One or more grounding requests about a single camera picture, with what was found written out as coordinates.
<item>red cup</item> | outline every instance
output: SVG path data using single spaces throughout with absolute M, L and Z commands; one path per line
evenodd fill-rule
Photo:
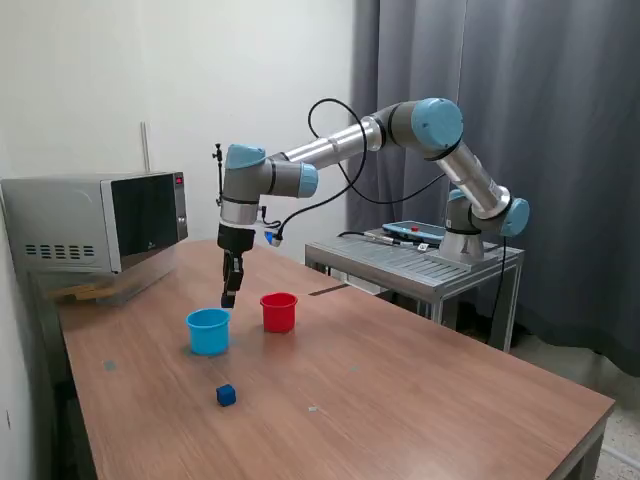
M 262 323 L 264 331 L 271 333 L 287 333 L 296 324 L 295 295 L 284 292 L 270 293 L 260 299 L 262 305 Z

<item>blue cup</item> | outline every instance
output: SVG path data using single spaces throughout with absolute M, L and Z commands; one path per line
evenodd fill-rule
M 221 308 L 203 308 L 187 315 L 191 351 L 198 355 L 218 355 L 229 348 L 231 313 Z

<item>plastic cup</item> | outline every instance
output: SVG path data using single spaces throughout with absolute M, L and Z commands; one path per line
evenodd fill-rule
M 203 308 L 187 315 L 191 351 L 198 355 L 218 355 L 229 348 L 231 313 L 221 308 Z
M 262 305 L 262 322 L 265 332 L 287 333 L 296 324 L 295 295 L 284 292 L 270 293 L 260 299 Z

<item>blue cube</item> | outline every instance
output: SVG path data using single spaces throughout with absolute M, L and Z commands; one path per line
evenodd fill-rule
M 223 407 L 228 407 L 236 403 L 236 391 L 231 385 L 227 384 L 216 388 L 216 396 L 218 403 Z

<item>microwave oven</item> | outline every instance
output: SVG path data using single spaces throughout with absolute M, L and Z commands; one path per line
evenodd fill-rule
M 182 172 L 0 181 L 16 266 L 121 273 L 187 238 Z

